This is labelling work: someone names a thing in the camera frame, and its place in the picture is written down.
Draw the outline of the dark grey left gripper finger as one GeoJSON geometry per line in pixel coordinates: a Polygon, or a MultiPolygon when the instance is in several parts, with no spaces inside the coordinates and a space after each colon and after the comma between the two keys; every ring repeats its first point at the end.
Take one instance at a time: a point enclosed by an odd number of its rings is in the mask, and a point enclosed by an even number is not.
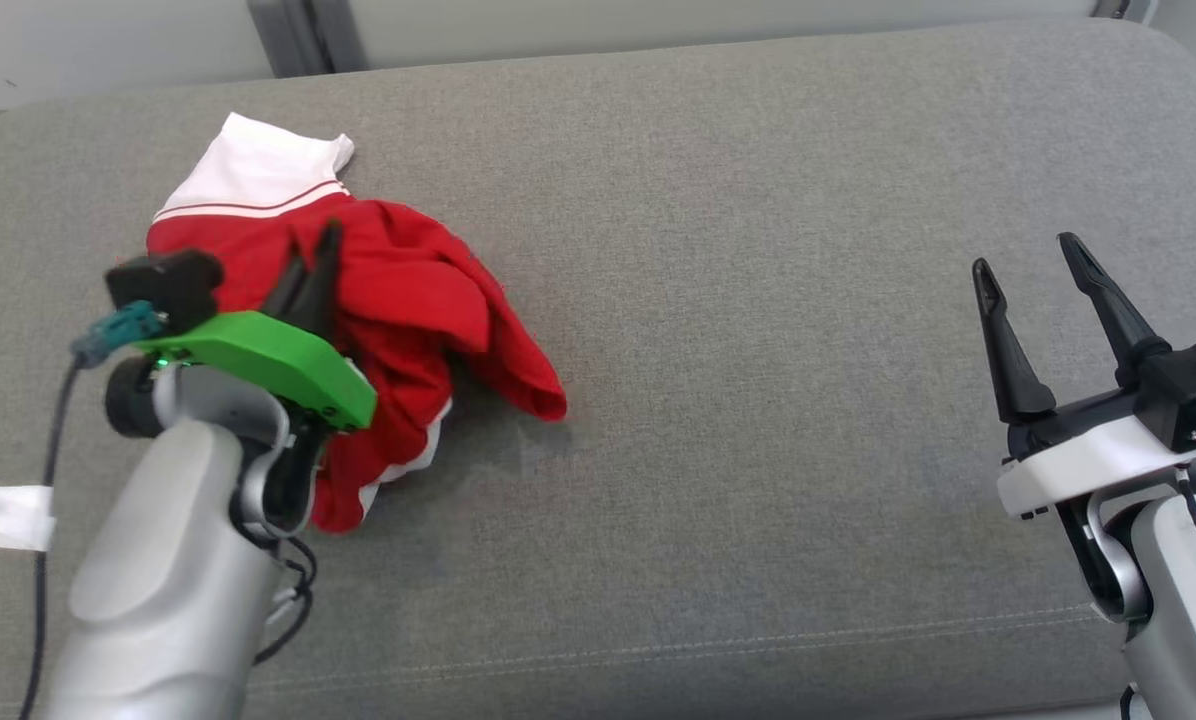
{"type": "Polygon", "coordinates": [[[338,256],[342,242],[342,222],[328,220],[311,255],[313,264],[309,266],[295,297],[295,327],[328,343],[336,342],[338,256]]]}
{"type": "Polygon", "coordinates": [[[283,271],[279,275],[277,283],[266,295],[263,305],[260,306],[260,315],[283,322],[288,325],[303,325],[300,316],[300,301],[303,299],[304,283],[307,279],[307,266],[303,256],[292,252],[283,266],[283,271]]]}

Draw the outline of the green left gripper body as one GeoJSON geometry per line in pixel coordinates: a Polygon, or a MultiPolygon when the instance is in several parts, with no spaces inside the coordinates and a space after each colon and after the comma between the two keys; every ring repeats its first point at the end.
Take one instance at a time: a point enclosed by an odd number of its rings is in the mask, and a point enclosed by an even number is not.
{"type": "Polygon", "coordinates": [[[234,515],[246,533],[300,533],[330,438],[370,428],[377,392],[332,343],[260,313],[216,315],[190,332],[135,343],[161,374],[164,427],[182,420],[242,443],[234,515]]]}

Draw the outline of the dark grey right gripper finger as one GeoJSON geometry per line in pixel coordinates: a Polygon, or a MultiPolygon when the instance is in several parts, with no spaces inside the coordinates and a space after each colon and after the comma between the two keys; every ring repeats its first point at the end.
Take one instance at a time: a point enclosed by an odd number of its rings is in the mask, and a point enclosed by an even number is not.
{"type": "Polygon", "coordinates": [[[987,260],[974,260],[972,279],[1000,421],[1029,425],[1054,414],[1054,393],[1029,364],[1009,324],[1008,300],[987,260]]]}
{"type": "Polygon", "coordinates": [[[1168,354],[1171,344],[1154,331],[1128,299],[1119,283],[1098,263],[1096,254],[1072,232],[1058,234],[1073,281],[1096,309],[1102,329],[1116,360],[1115,382],[1119,388],[1139,388],[1139,370],[1151,356],[1168,354]]]}

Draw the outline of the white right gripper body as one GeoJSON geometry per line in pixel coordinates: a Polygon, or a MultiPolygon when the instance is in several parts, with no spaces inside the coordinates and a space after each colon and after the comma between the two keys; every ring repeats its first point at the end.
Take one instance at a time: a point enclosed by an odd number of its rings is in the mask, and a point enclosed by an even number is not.
{"type": "Polygon", "coordinates": [[[1174,454],[1134,415],[1136,395],[1111,391],[1060,407],[1031,425],[1011,425],[1009,457],[997,478],[1008,515],[1058,515],[1097,610],[1151,611],[1151,591],[1130,551],[1125,510],[1113,524],[1102,505],[1155,486],[1177,487],[1186,465],[1196,492],[1196,449],[1174,454]]]}

